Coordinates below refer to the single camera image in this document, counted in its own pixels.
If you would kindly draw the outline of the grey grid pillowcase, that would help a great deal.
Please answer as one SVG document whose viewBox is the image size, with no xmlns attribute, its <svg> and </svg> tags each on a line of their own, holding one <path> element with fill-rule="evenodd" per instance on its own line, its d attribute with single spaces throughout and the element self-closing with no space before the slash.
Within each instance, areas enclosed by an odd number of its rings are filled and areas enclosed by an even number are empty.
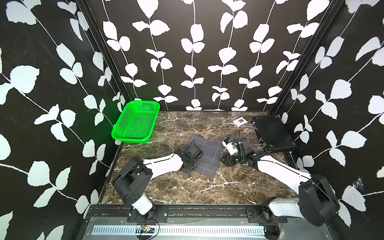
<svg viewBox="0 0 384 240">
<path fill-rule="evenodd" d="M 190 142 L 192 141 L 195 141 L 195 144 L 203 151 L 203 156 L 199 159 L 200 163 L 196 168 L 196 172 L 213 179 L 219 167 L 219 160 L 224 149 L 223 144 L 197 135 L 191 137 Z"/>
</svg>

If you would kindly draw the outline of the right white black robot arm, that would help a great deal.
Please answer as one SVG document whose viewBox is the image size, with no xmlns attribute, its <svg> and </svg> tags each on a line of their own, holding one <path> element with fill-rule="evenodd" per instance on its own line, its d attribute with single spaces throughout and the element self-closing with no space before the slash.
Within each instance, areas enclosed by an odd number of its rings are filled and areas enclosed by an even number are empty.
<svg viewBox="0 0 384 240">
<path fill-rule="evenodd" d="M 338 214 L 340 204 L 323 175 L 301 172 L 275 160 L 266 152 L 255 151 L 247 138 L 236 141 L 226 138 L 223 146 L 228 151 L 221 157 L 226 167 L 237 164 L 252 167 L 272 176 L 298 194 L 296 198 L 271 198 L 264 202 L 262 214 L 267 221 L 272 216 L 296 217 L 320 227 Z"/>
</svg>

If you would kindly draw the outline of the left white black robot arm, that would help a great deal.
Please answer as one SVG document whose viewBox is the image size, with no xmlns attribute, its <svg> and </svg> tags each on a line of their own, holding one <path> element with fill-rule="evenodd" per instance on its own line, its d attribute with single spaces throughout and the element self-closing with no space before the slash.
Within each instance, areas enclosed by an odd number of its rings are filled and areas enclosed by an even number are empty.
<svg viewBox="0 0 384 240">
<path fill-rule="evenodd" d="M 126 206 L 134 208 L 140 216 L 150 218 L 156 209 L 145 194 L 150 181 L 170 172 L 183 171 L 189 175 L 197 168 L 203 155 L 203 150 L 192 142 L 187 148 L 165 157 L 150 160 L 134 157 L 113 179 L 114 190 Z"/>
</svg>

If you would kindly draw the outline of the small white tag card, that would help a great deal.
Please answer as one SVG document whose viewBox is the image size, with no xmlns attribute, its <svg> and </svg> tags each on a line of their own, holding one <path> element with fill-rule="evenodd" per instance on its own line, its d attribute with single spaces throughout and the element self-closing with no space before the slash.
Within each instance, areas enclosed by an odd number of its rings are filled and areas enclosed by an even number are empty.
<svg viewBox="0 0 384 240">
<path fill-rule="evenodd" d="M 245 118 L 240 117 L 240 118 L 234 120 L 233 123 L 234 123 L 238 128 L 241 128 L 241 127 L 247 125 L 248 121 L 247 121 Z"/>
</svg>

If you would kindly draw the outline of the black flat case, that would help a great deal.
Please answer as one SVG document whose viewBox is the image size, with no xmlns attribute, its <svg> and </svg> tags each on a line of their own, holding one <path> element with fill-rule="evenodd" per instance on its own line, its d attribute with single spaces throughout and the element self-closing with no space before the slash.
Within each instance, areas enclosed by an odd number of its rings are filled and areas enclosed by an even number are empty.
<svg viewBox="0 0 384 240">
<path fill-rule="evenodd" d="M 254 116 L 252 125 L 257 140 L 267 153 L 290 152 L 298 146 L 279 116 Z"/>
</svg>

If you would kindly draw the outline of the green plastic basket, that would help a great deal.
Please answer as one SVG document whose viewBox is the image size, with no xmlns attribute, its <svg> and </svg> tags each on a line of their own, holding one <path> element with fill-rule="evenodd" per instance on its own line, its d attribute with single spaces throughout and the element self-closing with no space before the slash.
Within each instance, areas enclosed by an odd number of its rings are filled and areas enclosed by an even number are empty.
<svg viewBox="0 0 384 240">
<path fill-rule="evenodd" d="M 153 134 L 160 107 L 156 101 L 135 100 L 127 103 L 113 127 L 112 138 L 124 143 L 148 143 Z"/>
</svg>

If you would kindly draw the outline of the small circuit board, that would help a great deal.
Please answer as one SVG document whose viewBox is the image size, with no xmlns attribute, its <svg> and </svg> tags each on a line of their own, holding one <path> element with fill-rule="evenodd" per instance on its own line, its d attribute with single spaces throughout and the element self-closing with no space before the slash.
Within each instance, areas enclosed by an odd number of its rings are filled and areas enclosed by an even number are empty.
<svg viewBox="0 0 384 240">
<path fill-rule="evenodd" d="M 140 226 L 138 228 L 138 234 L 143 235 L 143 234 L 154 234 L 156 228 L 151 227 L 151 226 Z"/>
</svg>

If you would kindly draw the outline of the white perforated strip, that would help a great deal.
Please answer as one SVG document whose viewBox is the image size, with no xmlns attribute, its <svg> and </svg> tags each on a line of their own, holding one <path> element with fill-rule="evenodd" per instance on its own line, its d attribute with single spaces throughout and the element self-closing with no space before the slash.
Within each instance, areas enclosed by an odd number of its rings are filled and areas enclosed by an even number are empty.
<svg viewBox="0 0 384 240">
<path fill-rule="evenodd" d="M 187 236 L 187 237 L 247 237 L 265 236 L 262 226 L 154 226 L 154 234 L 138 234 L 140 226 L 95 225 L 92 236 Z"/>
</svg>

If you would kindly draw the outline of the black front mounting rail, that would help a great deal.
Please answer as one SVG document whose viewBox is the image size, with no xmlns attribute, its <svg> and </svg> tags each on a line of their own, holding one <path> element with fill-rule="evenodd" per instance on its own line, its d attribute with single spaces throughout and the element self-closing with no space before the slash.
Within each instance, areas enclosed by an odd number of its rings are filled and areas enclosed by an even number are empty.
<svg viewBox="0 0 384 240">
<path fill-rule="evenodd" d="M 143 217 L 137 210 L 124 205 L 91 206 L 85 219 L 123 218 L 128 223 L 138 223 L 155 219 L 159 223 L 170 223 L 171 218 L 244 218 L 247 223 L 273 225 L 276 221 L 266 222 L 262 217 L 263 205 L 154 205 L 155 211 Z"/>
</svg>

